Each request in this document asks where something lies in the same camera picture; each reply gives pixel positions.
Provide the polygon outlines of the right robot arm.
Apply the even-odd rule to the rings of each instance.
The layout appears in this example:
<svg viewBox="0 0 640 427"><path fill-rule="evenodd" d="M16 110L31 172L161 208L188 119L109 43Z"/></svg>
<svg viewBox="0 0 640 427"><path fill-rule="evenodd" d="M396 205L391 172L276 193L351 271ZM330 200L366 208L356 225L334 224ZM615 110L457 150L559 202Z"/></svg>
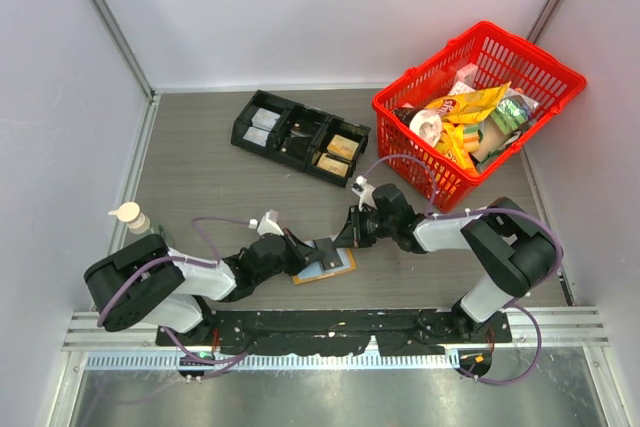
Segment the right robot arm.
<svg viewBox="0 0 640 427"><path fill-rule="evenodd" d="M335 247L368 248L389 238L414 254L473 252L485 274L451 308L451 327L462 341L477 340L494 314L524 297L561 263L563 250L553 232L507 197L459 214L423 214L394 184L355 192L359 203L349 208Z"/></svg>

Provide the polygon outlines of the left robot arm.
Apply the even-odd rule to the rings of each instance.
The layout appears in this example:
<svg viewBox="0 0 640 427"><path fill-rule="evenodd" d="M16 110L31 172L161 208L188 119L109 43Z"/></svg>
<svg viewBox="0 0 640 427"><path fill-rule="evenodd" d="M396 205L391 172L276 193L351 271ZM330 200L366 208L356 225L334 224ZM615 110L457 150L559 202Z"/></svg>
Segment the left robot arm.
<svg viewBox="0 0 640 427"><path fill-rule="evenodd" d="M217 261L180 253L152 234L89 267L84 281L99 312L98 325L106 331L147 322L202 345L214 329L205 312L207 300L237 302L272 277L295 276L323 258L316 245L300 241L289 230L264 234Z"/></svg>

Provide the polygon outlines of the orange leather card holder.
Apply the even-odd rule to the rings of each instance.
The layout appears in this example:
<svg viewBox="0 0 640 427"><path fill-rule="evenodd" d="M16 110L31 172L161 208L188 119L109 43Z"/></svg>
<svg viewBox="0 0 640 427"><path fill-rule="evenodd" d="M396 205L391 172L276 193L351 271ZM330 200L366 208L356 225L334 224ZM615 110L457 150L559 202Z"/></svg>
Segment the orange leather card holder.
<svg viewBox="0 0 640 427"><path fill-rule="evenodd" d="M314 246L314 240L308 241L307 244L310 246ZM313 281L319 281L328 279L331 277L335 277L337 275L345 274L356 269L356 262L353 256L353 253L348 248L340 248L337 249L341 260L343 262L342 267L338 267L329 271L324 271L322 269L320 261L311 263L303 270L300 271L299 274L292 277L293 283L295 285L302 285L306 283L310 283Z"/></svg>

